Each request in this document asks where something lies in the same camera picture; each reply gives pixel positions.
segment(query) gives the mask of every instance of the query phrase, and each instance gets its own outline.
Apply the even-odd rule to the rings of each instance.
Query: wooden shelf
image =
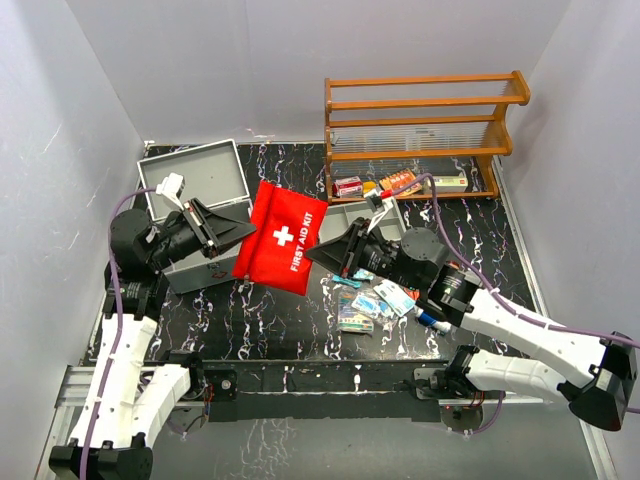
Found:
[[[473,95],[466,90],[463,95],[451,96],[453,87],[446,84],[476,83]],[[396,100],[334,100],[334,89],[351,87],[393,87],[403,85],[433,85],[445,89],[444,95],[433,98]],[[469,89],[464,85],[456,87]],[[361,199],[340,199],[331,195],[331,166],[358,161],[385,161],[419,158],[475,157],[482,174],[486,191],[466,193],[443,193],[441,198],[477,198],[499,195],[491,167],[494,155],[509,155],[513,143],[505,124],[509,105],[526,105],[531,93],[522,74],[513,71],[507,74],[454,75],[440,77],[399,77],[360,80],[325,80],[325,145],[327,166],[327,190],[329,203],[348,203]],[[443,116],[442,108],[493,106],[489,115]],[[438,108],[439,116],[394,116],[377,119],[332,118],[332,113],[387,109],[407,112],[416,108]],[[428,200],[431,195],[409,195],[398,200]]]

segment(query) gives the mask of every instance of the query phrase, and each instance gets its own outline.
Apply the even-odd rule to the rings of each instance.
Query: open gray case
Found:
[[[181,200],[197,197],[214,211],[249,221],[251,199],[242,172],[234,140],[211,143],[201,147],[145,158],[138,162],[140,180],[145,188],[155,187],[170,173],[184,177]],[[147,194],[151,218],[162,222],[170,208],[158,195]],[[240,244],[211,260],[200,252],[175,263],[164,271],[176,293],[186,293],[218,283],[234,280],[231,271],[240,252]]]

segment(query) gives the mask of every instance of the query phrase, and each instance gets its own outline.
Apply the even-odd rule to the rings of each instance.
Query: table surface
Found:
[[[187,147],[153,147],[148,156],[182,148]],[[239,145],[238,152],[254,200],[260,180],[326,199],[322,144]],[[470,160],[451,162],[451,168],[464,170],[475,188],[482,187]],[[437,232],[430,202],[400,202],[399,206],[407,227]],[[441,215],[447,234],[463,255],[504,296],[532,308],[501,200],[445,200]],[[373,335],[342,333],[335,318],[335,284],[317,265],[305,297],[256,284],[240,286],[240,282],[227,282],[181,296],[170,291],[147,358],[183,349],[200,352],[204,360],[447,360],[460,344],[515,353],[501,342],[463,330],[438,336],[411,317],[400,318],[393,328],[376,326]],[[96,345],[90,346],[87,361],[97,355]]]

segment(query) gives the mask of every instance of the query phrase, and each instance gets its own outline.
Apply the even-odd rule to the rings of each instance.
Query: gray metal case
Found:
[[[178,173],[185,180],[182,200],[197,197],[218,213],[249,221],[251,199],[234,140],[146,158],[138,162],[138,171],[145,188],[157,185],[172,172]],[[171,211],[159,196],[147,194],[147,201],[155,222],[163,221]],[[231,270],[239,252],[240,245],[236,245],[213,260],[196,252],[164,273],[175,293],[228,282],[234,280]]]
[[[400,240],[402,234],[407,231],[398,203],[395,198],[393,208],[384,216],[378,226],[382,235],[387,240]],[[364,202],[345,203],[327,208],[327,213],[318,232],[320,242],[326,242],[339,237],[346,232],[351,222],[358,217],[371,218],[374,212]]]

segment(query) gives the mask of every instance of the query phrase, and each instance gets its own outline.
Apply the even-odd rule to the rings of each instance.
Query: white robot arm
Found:
[[[148,479],[158,433],[180,398],[203,391],[202,362],[172,351],[137,397],[141,368],[168,289],[162,271],[200,250],[213,258],[255,232],[250,223],[181,203],[184,179],[171,174],[155,191],[175,210],[157,228],[144,210],[126,210],[110,224],[102,339],[80,418],[49,466],[62,479]]]
[[[367,201],[380,209],[388,200]],[[591,425],[612,431],[622,427],[637,376],[635,342],[617,332],[603,335],[609,338],[605,341],[559,331],[558,323],[482,288],[477,275],[449,259],[453,247],[441,244],[430,230],[412,228],[399,241],[388,241],[376,219],[355,220],[341,237],[317,245],[306,256],[336,275],[349,278],[364,268],[417,290],[416,305],[434,320],[483,333],[530,357],[462,346],[445,370],[428,381],[414,379],[417,388],[460,397],[510,391],[568,402]]]

